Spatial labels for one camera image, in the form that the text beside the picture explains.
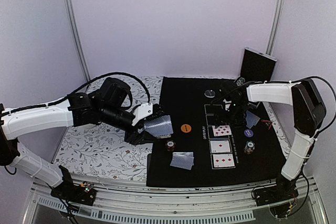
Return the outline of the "blue white chip stack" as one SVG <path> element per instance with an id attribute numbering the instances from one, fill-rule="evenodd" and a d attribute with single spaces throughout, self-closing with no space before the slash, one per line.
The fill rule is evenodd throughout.
<path id="1" fill-rule="evenodd" d="M 255 143 L 253 141 L 247 141 L 244 147 L 245 154 L 251 154 L 255 149 Z"/>

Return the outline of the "red black chip stack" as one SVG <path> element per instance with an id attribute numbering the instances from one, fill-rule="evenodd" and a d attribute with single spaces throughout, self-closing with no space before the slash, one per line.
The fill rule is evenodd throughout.
<path id="1" fill-rule="evenodd" d="M 166 150 L 169 151 L 169 152 L 173 152 L 175 150 L 175 142 L 174 141 L 167 141 L 165 143 L 165 146 L 166 146 Z"/>

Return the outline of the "orange big blind button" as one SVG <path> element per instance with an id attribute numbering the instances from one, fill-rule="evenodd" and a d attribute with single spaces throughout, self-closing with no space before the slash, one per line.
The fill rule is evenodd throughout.
<path id="1" fill-rule="evenodd" d="M 192 130 L 192 127 L 189 124 L 181 125 L 181 131 L 183 133 L 189 133 Z"/>

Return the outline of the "blue card deck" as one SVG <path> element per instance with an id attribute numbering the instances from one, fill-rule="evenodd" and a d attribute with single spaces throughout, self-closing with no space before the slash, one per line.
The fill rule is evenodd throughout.
<path id="1" fill-rule="evenodd" d="M 158 138 L 170 137 L 174 133 L 171 117 L 169 115 L 163 115 L 156 119 L 146 120 L 144 122 L 144 130 Z"/>

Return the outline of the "purple small blind button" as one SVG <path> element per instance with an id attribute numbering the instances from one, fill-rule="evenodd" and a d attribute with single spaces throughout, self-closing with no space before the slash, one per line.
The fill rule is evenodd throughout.
<path id="1" fill-rule="evenodd" d="M 248 138 L 251 138 L 251 137 L 254 136 L 254 133 L 251 129 L 246 129 L 246 130 L 244 130 L 244 135 Z"/>

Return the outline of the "black dealer button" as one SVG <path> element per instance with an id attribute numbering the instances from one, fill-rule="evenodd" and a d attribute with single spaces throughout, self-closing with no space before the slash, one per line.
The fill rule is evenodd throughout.
<path id="1" fill-rule="evenodd" d="M 208 89 L 204 92 L 204 95 L 207 97 L 207 98 L 215 98 L 215 95 L 216 95 L 216 92 L 214 90 L 211 90 L 211 89 Z"/>

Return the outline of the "triangular all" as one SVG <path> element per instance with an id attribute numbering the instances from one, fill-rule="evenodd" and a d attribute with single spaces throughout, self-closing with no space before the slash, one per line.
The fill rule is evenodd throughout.
<path id="1" fill-rule="evenodd" d="M 272 121 L 270 120 L 261 120 L 261 122 L 268 128 L 272 128 Z"/>

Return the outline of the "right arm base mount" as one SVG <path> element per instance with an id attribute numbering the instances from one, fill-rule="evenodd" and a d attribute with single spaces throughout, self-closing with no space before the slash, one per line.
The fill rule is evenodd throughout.
<path id="1" fill-rule="evenodd" d="M 270 187 L 255 187 L 251 192 L 257 206 L 287 201 L 269 208 L 271 215 L 278 219 L 287 218 L 291 214 L 298 195 L 296 182 L 276 182 L 274 186 Z"/>

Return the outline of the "nine of diamonds card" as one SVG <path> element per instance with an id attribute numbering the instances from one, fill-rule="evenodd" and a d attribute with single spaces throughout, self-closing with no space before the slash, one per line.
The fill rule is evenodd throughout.
<path id="1" fill-rule="evenodd" d="M 229 125 L 219 125 L 219 126 L 213 125 L 212 130 L 213 130 L 213 135 L 215 137 L 229 136 L 232 134 L 232 131 Z"/>

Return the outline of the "three of diamonds card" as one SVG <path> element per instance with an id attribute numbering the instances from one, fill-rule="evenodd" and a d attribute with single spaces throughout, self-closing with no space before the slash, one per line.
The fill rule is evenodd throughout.
<path id="1" fill-rule="evenodd" d="M 212 155 L 214 168 L 231 168 L 235 167 L 232 154 L 213 154 Z"/>

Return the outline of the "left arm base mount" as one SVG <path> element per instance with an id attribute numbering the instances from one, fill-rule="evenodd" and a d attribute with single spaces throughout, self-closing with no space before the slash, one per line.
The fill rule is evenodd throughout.
<path id="1" fill-rule="evenodd" d="M 69 171 L 63 166 L 59 166 L 59 168 L 62 173 L 62 182 L 57 187 L 52 187 L 51 196 L 66 202 L 93 206 L 97 194 L 93 188 L 94 184 L 84 181 L 80 185 L 75 185 Z"/>

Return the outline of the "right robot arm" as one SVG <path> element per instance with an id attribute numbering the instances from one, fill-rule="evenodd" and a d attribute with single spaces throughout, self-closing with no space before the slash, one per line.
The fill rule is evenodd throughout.
<path id="1" fill-rule="evenodd" d="M 319 135 L 335 122 L 333 116 L 327 125 L 323 125 L 327 107 L 315 83 L 316 80 L 323 82 L 331 93 L 335 94 L 335 89 L 326 79 L 308 76 L 289 81 L 247 81 L 239 86 L 228 82 L 222 88 L 220 97 L 211 102 L 211 106 L 215 106 L 218 102 L 229 100 L 228 109 L 214 110 L 215 126 L 223 123 L 240 124 L 250 103 L 287 106 L 290 113 L 287 118 L 291 121 L 285 125 L 292 125 L 293 139 L 290 141 L 290 151 L 279 175 L 283 181 L 271 190 L 271 196 L 276 201 L 282 201 L 291 194 L 292 186 L 289 181 L 299 176 Z"/>

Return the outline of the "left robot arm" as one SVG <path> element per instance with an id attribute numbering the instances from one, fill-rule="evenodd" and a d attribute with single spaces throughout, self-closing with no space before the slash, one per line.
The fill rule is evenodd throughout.
<path id="1" fill-rule="evenodd" d="M 80 86 L 65 97 L 48 103 L 21 108 L 1 107 L 1 166 L 11 166 L 36 177 L 67 200 L 78 195 L 68 170 L 47 162 L 29 151 L 18 137 L 57 127 L 79 127 L 105 123 L 125 131 L 125 140 L 133 145 L 142 143 L 139 124 L 154 114 L 151 101 L 124 106 L 124 100 L 133 99 L 130 86 L 115 78 L 117 72 L 103 74 L 103 84 L 97 90 L 82 92 Z"/>

